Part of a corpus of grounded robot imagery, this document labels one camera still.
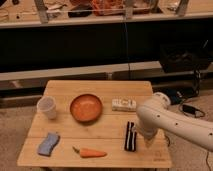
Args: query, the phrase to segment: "white cup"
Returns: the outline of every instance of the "white cup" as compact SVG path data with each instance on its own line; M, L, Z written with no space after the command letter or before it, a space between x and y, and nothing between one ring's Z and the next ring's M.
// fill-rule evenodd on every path
M55 99L50 96L43 96L37 103L37 111L43 113L49 119L55 119L57 116Z

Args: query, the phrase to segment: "orange bowl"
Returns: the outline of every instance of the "orange bowl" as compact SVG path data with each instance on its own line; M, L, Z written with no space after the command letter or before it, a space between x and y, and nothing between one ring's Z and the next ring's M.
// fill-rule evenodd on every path
M72 101L70 112L79 122L93 121L101 115L102 103L95 95L83 94Z

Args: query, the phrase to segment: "orange carrot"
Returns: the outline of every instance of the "orange carrot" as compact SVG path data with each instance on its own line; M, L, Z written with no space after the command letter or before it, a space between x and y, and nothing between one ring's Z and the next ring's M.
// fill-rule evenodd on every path
M88 148L81 148L77 149L73 147L73 150L78 153L82 158L87 158L87 157L104 157L107 155L106 152L104 151L98 151L98 150L93 150L93 149L88 149Z

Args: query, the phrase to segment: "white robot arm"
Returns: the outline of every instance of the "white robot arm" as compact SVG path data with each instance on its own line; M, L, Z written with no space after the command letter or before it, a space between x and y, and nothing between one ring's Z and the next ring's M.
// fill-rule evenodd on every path
M213 123L171 112L167 110L169 105L170 99L160 92L139 105L136 112L139 133L150 140L161 128L213 151Z

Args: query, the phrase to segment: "wooden table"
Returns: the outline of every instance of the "wooden table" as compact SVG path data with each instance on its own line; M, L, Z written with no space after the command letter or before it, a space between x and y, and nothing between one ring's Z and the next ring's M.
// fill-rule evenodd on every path
M91 125L77 123L69 111L72 100L80 94L92 93L103 103L101 117ZM111 110L113 98L131 98L141 103L152 95L146 81L49 81L44 96L53 96L57 104L57 119L48 120L36 113L18 158L18 166L75 168L170 168L171 159L162 130L147 142L137 136L137 151L124 150L127 121L135 122L135 112ZM48 132L61 136L51 157L37 154L38 145ZM106 151L102 158L82 159L72 147L87 147Z

